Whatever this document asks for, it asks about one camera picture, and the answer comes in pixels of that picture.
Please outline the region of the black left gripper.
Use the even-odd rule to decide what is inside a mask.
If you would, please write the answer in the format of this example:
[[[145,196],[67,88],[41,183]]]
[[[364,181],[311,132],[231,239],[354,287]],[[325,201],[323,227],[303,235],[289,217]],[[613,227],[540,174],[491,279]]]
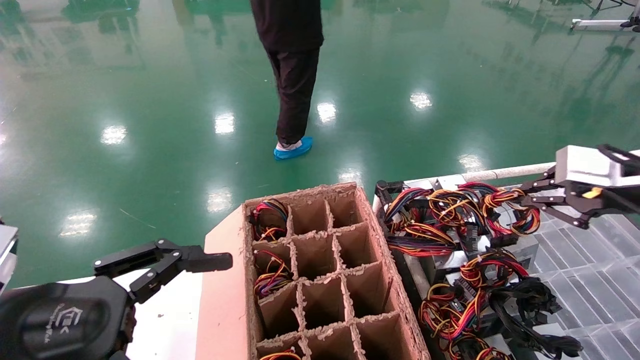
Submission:
[[[106,276],[3,292],[3,360],[125,360],[137,324],[135,304]]]

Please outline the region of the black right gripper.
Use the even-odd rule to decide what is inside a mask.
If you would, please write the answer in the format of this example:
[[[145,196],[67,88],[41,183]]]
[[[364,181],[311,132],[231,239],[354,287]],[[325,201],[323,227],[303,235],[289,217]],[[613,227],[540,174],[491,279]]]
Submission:
[[[571,176],[556,183],[556,170],[524,182],[521,204],[543,204],[542,212],[573,227],[589,230],[591,219],[605,214],[639,213],[639,176]],[[548,204],[569,205],[568,210]]]

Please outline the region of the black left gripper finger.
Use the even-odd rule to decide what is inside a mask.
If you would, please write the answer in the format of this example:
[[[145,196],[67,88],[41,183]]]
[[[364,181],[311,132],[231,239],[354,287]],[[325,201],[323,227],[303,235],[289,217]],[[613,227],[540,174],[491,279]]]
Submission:
[[[142,304],[183,272],[227,271],[232,267],[231,253],[205,253],[199,245],[178,245],[158,239],[101,257],[94,262],[93,273],[96,277],[113,279],[144,270],[129,285],[132,300]]]

